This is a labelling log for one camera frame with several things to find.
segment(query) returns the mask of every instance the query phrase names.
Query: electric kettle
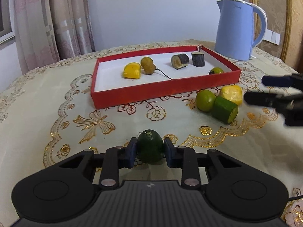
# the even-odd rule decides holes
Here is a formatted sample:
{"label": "electric kettle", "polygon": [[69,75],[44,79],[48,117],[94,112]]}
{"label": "electric kettle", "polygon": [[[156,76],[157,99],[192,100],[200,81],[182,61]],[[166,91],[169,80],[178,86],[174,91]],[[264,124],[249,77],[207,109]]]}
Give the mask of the electric kettle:
{"label": "electric kettle", "polygon": [[[267,29],[265,11],[259,6],[242,0],[217,1],[221,15],[215,51],[235,60],[248,60],[252,48],[264,38]],[[261,32],[254,40],[254,13],[261,19]]]}

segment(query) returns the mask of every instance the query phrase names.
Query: kettle lid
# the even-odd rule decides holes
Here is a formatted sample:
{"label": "kettle lid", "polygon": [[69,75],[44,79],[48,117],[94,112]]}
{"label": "kettle lid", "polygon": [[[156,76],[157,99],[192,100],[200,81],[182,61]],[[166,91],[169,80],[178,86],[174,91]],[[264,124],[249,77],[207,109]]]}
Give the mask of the kettle lid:
{"label": "kettle lid", "polygon": [[251,3],[245,2],[243,0],[231,0],[231,1],[236,1],[236,2],[241,2],[241,3],[247,4],[247,5],[251,5]]}

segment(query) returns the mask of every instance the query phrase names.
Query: red tray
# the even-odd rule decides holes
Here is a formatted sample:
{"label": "red tray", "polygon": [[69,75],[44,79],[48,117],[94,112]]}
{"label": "red tray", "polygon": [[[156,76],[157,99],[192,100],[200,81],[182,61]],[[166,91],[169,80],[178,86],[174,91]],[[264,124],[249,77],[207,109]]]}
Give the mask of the red tray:
{"label": "red tray", "polygon": [[177,46],[133,51],[98,58],[94,68],[93,79],[91,84],[91,97],[93,99],[96,109],[113,107],[121,104],[128,104],[162,96],[169,96],[239,82],[241,70],[237,66],[235,66],[233,63],[231,63],[221,55],[217,54],[216,52],[202,47],[202,50],[204,52],[216,58],[222,64],[227,66],[231,71],[221,74],[193,76],[169,81],[145,83],[140,85],[120,87],[116,89],[95,92],[97,71],[99,64],[101,64],[102,62],[135,56],[145,56],[150,54],[193,52],[196,50],[196,46]]}

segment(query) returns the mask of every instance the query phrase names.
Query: curtain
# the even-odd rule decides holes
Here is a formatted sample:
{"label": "curtain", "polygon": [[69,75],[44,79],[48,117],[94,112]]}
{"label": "curtain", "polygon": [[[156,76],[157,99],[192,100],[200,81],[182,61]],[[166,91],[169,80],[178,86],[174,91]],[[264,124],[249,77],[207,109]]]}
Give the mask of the curtain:
{"label": "curtain", "polygon": [[87,0],[14,0],[22,73],[94,51]]}

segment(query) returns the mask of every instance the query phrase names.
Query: table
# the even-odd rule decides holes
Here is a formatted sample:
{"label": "table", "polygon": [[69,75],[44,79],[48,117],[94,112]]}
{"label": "table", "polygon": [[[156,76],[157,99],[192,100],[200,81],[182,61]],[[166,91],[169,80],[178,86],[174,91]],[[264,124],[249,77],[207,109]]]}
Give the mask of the table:
{"label": "table", "polygon": [[[62,60],[19,77],[0,94],[0,227],[18,216],[11,203],[14,185],[24,177],[86,148],[105,152],[127,145],[145,129],[170,137],[177,145],[205,153],[216,148],[264,171],[287,187],[290,197],[303,194],[302,128],[283,125],[274,109],[242,104],[231,125],[223,125],[195,106],[196,91],[95,110],[90,97],[93,67],[98,57],[142,49],[198,45],[212,42],[186,40],[117,47]],[[259,48],[249,61],[231,60],[242,70],[239,85],[245,90],[296,93],[293,88],[266,88],[264,74],[291,74],[292,68]],[[220,87],[210,89],[218,94]],[[181,169],[169,169],[136,160],[133,169],[121,169],[120,180],[181,179]],[[201,168],[201,182],[207,183]],[[94,181],[97,182],[100,170]],[[302,225],[302,199],[289,202],[282,216],[291,226]]]}

